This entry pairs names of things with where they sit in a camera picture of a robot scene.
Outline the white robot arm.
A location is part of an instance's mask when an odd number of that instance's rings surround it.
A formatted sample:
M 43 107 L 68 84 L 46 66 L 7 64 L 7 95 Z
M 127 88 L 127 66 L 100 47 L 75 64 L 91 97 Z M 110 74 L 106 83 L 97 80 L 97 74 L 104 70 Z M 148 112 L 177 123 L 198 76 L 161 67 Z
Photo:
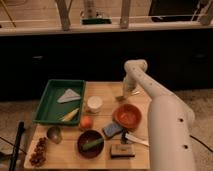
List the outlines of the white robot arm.
M 125 62 L 123 95 L 127 99 L 140 85 L 151 98 L 147 114 L 150 171 L 196 171 L 189 133 L 194 111 L 150 77 L 147 68 L 142 59 Z

